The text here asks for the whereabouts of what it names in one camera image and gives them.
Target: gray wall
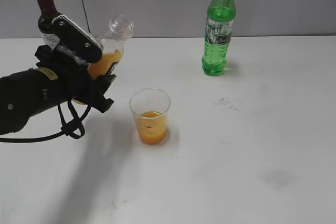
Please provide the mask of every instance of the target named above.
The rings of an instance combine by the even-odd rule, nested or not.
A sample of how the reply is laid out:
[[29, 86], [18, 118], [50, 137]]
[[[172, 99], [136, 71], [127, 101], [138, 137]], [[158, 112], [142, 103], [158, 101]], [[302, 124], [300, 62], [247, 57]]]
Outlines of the gray wall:
[[[83, 0], [90, 30], [105, 33], [123, 13], [136, 37], [202, 37], [211, 0]], [[335, 0], [235, 0], [235, 36], [335, 35]], [[86, 28], [81, 0], [55, 0], [60, 12]], [[0, 0], [0, 37], [38, 37], [36, 0]]]

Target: table surface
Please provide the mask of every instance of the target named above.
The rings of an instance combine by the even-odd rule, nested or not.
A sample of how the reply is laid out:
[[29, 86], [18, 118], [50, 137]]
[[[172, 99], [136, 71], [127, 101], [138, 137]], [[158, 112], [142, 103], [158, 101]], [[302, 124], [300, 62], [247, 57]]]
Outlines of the table surface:
[[[0, 144], [0, 223], [336, 223], [336, 37], [233, 38], [224, 76], [202, 38], [132, 39], [86, 136]], [[1, 76], [34, 66], [40, 39], [1, 39]], [[142, 144], [137, 90], [170, 94], [169, 139]], [[59, 130], [56, 109], [16, 137]]]

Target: clear plastic cup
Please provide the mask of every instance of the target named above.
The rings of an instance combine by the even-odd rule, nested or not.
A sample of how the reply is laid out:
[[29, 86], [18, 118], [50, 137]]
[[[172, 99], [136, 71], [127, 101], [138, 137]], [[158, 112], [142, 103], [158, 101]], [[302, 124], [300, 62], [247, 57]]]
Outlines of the clear plastic cup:
[[158, 144], [165, 139], [170, 104], [169, 95], [157, 88], [140, 90], [131, 97], [130, 109], [143, 143]]

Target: wine bottle label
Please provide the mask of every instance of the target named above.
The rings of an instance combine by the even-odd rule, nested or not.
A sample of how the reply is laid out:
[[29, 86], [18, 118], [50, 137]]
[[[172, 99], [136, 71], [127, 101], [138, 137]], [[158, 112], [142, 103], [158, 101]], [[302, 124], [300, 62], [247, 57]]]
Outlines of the wine bottle label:
[[44, 43], [52, 49], [59, 43], [59, 38], [55, 34], [41, 33]]
[[205, 28], [205, 41], [213, 45], [230, 43], [233, 21], [219, 22], [208, 18]]

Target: orange juice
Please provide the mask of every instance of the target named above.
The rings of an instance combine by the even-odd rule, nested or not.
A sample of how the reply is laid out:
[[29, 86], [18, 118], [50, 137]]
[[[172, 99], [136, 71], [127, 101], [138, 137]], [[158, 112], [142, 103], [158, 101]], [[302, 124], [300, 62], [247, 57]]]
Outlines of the orange juice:
[[93, 63], [89, 68], [89, 74], [96, 80], [98, 76], [104, 76], [107, 71], [109, 71], [110, 67], [114, 62], [120, 61], [122, 54], [119, 50], [115, 50], [114, 52], [105, 52], [101, 59]]
[[137, 119], [137, 128], [141, 141], [145, 144], [158, 144], [166, 136], [166, 118], [160, 112], [148, 111]]

